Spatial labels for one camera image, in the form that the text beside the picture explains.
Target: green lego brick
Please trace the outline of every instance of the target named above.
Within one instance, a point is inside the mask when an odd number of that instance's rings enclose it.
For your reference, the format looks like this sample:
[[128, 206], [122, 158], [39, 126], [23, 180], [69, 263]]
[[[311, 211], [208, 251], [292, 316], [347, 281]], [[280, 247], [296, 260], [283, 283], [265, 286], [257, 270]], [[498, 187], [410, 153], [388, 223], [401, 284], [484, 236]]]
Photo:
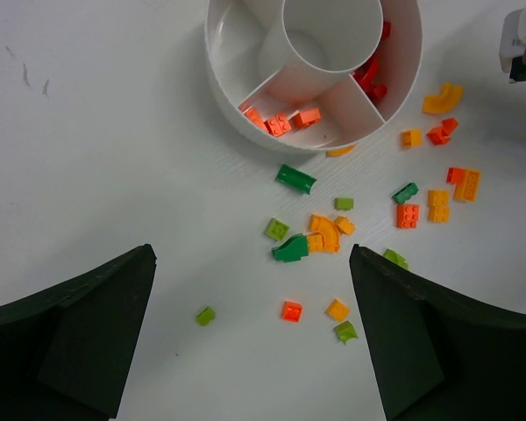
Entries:
[[395, 263], [397, 266], [400, 266], [404, 268], [405, 270], [409, 270], [409, 265], [405, 261], [405, 258], [395, 252], [394, 250], [390, 250], [389, 248], [384, 252], [384, 257], [393, 263]]
[[354, 199], [352, 197], [336, 197], [335, 209], [337, 211], [351, 211], [354, 208]]
[[308, 240], [304, 234], [296, 234], [282, 246], [275, 247], [272, 252], [277, 261], [284, 261], [285, 263], [299, 261], [302, 257], [309, 255]]
[[212, 320], [217, 317], [216, 312], [207, 306], [203, 311], [201, 311], [197, 317], [196, 322], [201, 326], [208, 325]]
[[314, 177], [304, 174], [288, 165], [283, 165], [276, 177], [277, 182], [282, 182], [293, 189], [297, 189], [309, 195], [312, 186], [316, 182]]
[[271, 220], [269, 221], [269, 225], [267, 226], [267, 230], [265, 231], [265, 234], [268, 237], [271, 237], [272, 239], [282, 241], [282, 239], [284, 239], [287, 235], [289, 229], [290, 227], [285, 223], [281, 222], [278, 219], [271, 218]]
[[414, 182], [410, 182], [403, 189], [401, 189], [397, 193], [395, 193], [392, 196], [392, 198], [394, 199], [394, 202], [396, 202], [397, 204], [404, 204], [411, 197], [416, 195], [418, 192], [419, 192], [419, 188], [417, 187], [417, 185]]
[[350, 321], [343, 322], [341, 325], [335, 326], [335, 333], [339, 337], [339, 340], [347, 345], [347, 342], [351, 339], [358, 339], [357, 331]]

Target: arch lego piece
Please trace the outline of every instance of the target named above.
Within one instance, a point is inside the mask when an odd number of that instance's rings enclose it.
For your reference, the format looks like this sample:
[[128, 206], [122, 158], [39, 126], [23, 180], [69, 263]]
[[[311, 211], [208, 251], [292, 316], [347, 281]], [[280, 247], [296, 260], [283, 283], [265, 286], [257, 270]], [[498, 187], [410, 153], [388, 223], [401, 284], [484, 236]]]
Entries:
[[352, 152], [355, 146], [344, 147], [343, 149], [336, 149], [334, 151], [327, 151], [325, 154], [327, 156], [342, 156], [347, 155], [349, 152]]
[[423, 112], [435, 115], [450, 112], [459, 104], [463, 93], [463, 87], [445, 83], [440, 95], [428, 95], [424, 98]]
[[326, 217], [312, 215], [309, 221], [309, 229], [323, 234], [323, 250], [325, 252], [339, 253], [341, 250], [341, 234], [332, 221]]

